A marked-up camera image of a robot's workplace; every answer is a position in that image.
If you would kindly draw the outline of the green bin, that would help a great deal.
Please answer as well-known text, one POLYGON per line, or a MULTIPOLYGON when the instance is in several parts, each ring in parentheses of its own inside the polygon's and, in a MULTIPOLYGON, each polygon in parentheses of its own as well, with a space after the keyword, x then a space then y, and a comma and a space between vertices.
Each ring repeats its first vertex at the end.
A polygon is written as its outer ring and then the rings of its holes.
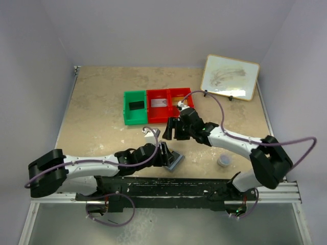
POLYGON ((124 123, 127 126, 145 125, 148 123, 147 117, 147 97, 145 90, 125 91, 124 92, 124 123), (135 101, 144 101, 145 108, 142 110, 129 110, 129 103, 135 101))

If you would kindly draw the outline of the grey leather card holder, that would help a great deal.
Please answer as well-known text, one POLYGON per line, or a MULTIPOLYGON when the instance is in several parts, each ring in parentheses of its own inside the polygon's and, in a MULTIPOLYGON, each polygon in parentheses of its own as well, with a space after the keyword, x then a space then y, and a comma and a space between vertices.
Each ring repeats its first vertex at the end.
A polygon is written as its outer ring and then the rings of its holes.
POLYGON ((180 164, 185 159, 185 156, 183 154, 180 154, 176 151, 171 151, 171 158, 169 160, 169 163, 167 166, 164 166, 164 168, 170 172, 173 172, 178 164, 180 164))

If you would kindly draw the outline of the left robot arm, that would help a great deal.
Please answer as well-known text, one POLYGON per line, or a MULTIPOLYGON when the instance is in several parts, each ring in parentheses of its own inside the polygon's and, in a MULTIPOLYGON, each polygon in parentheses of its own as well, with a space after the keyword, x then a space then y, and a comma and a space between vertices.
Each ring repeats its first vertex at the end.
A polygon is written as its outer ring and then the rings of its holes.
POLYGON ((32 198, 75 192, 100 200, 109 191, 106 178, 130 176, 146 167, 173 170, 182 158, 163 141, 96 158, 64 155, 54 149, 29 164, 25 188, 32 198))

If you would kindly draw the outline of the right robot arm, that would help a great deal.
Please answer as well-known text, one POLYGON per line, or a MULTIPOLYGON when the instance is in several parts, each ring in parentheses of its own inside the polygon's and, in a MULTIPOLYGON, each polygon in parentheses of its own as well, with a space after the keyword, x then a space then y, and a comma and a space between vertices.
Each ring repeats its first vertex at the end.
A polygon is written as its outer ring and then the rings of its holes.
POLYGON ((273 136, 264 139, 249 137, 241 141, 240 138, 245 136, 223 131, 219 124, 203 122, 196 110, 188 106, 180 111, 178 117, 168 119, 162 137, 166 140, 193 138, 197 143, 223 148, 249 160, 252 169, 236 174, 229 182, 227 194, 233 200, 240 199, 252 188, 275 189, 293 167, 292 160, 273 136))

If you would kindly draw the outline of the red bin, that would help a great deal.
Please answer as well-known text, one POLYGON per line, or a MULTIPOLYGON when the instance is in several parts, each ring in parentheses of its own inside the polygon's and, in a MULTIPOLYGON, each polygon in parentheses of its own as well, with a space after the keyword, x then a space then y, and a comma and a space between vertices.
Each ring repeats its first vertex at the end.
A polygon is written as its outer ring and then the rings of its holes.
POLYGON ((170 107, 168 102, 168 90, 167 89, 152 89, 146 90, 147 96, 147 117, 149 124, 164 124, 168 121, 170 114, 170 107), (152 108, 151 100, 152 99, 167 99, 167 107, 152 108))
POLYGON ((170 117, 178 117, 179 116, 179 110, 177 109, 177 105, 180 101, 186 106, 194 108, 194 103, 192 96, 189 95, 186 99, 185 97, 191 93, 190 88, 169 88, 169 101, 171 104, 170 109, 170 117))

